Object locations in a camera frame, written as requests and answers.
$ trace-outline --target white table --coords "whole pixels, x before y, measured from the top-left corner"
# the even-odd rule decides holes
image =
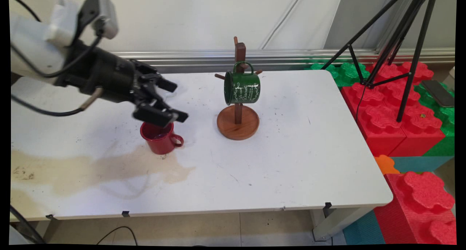
[[[258,131],[244,141],[223,137],[226,107],[214,73],[164,74],[178,84],[160,90],[188,112],[175,132],[185,145],[153,154],[141,138],[134,105],[98,99],[85,112],[49,117],[11,102],[11,204],[28,220],[338,208],[315,229],[333,235],[391,191],[327,71],[263,72],[250,104]],[[17,97],[55,112],[87,95],[29,78]]]

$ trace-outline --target smartphone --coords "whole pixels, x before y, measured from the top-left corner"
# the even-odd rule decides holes
[[[442,87],[438,81],[422,81],[421,84],[432,95],[438,105],[442,107],[454,107],[455,98]]]

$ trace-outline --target black tripod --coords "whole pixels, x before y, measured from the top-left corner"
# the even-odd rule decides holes
[[[385,49],[383,49],[383,51],[381,52],[380,58],[378,59],[373,71],[371,72],[371,75],[369,75],[369,77],[366,80],[364,80],[363,75],[361,74],[358,61],[356,60],[353,47],[351,46],[351,44],[353,44],[372,24],[374,24],[374,22],[376,22],[376,20],[380,18],[380,16],[383,15],[383,13],[385,13],[389,8],[391,8],[391,6],[393,6],[393,4],[395,4],[395,2],[397,1],[398,0],[391,0],[388,4],[386,4],[386,6],[384,6],[358,33],[356,33],[356,35],[354,35],[354,37],[352,37],[348,41],[348,43],[346,43],[345,46],[343,46],[343,48],[341,48],[335,54],[335,56],[333,56],[321,69],[322,70],[326,69],[346,49],[349,49],[349,52],[351,53],[351,57],[353,58],[354,65],[356,66],[356,71],[358,72],[358,75],[359,75],[359,81],[361,84],[365,85],[364,90],[366,90],[366,87],[369,87],[370,89],[372,89],[373,87],[377,85],[384,84],[387,82],[393,82],[397,79],[408,77],[406,86],[404,88],[403,99],[401,100],[400,109],[398,111],[398,117],[396,118],[397,122],[401,122],[401,118],[403,117],[403,113],[404,113],[404,108],[406,107],[406,101],[408,100],[408,95],[411,89],[412,81],[414,79],[414,74],[416,72],[416,66],[418,65],[419,56],[421,54],[422,44],[424,44],[424,38],[426,37],[426,31],[429,25],[429,20],[432,15],[432,10],[434,8],[435,0],[429,0],[429,3],[427,5],[426,14],[424,15],[424,20],[422,22],[421,31],[419,33],[418,43],[416,44],[416,49],[414,51],[414,56],[411,62],[411,68],[408,73],[400,75],[400,76],[396,76],[390,79],[386,79],[381,82],[373,83],[377,75],[377,72],[379,71],[380,67],[382,67],[383,63],[388,61],[388,65],[391,65],[391,63],[393,62],[393,59],[395,59],[396,53],[401,47],[401,43],[403,43],[403,40],[406,34],[408,34],[409,28],[411,27],[411,24],[413,23],[416,15],[418,14],[419,9],[421,8],[424,1],[426,0],[412,0],[411,4],[406,10],[406,13],[404,14],[403,18],[398,24],[398,27],[396,27],[393,35],[388,41]]]

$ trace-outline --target white wall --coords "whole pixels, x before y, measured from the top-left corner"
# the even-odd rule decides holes
[[[48,22],[54,0],[23,0]],[[79,6],[84,0],[74,0]],[[119,33],[108,51],[260,49],[295,0],[111,0]],[[266,49],[322,49],[340,0],[300,0]],[[30,14],[14,0],[10,10]],[[93,40],[88,28],[82,36]]]

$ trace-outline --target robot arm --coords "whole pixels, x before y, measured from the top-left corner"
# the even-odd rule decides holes
[[[79,40],[87,25],[98,36],[91,46]],[[95,47],[101,37],[113,39],[117,32],[110,0],[86,0],[79,12],[72,1],[57,0],[51,24],[10,12],[11,70],[55,86],[78,87],[81,93],[92,95],[83,109],[100,97],[133,102],[133,117],[161,127],[173,121],[184,122],[188,114],[172,109],[157,94],[157,87],[173,92],[176,84],[164,79],[152,66]],[[44,76],[53,73],[53,78]]]

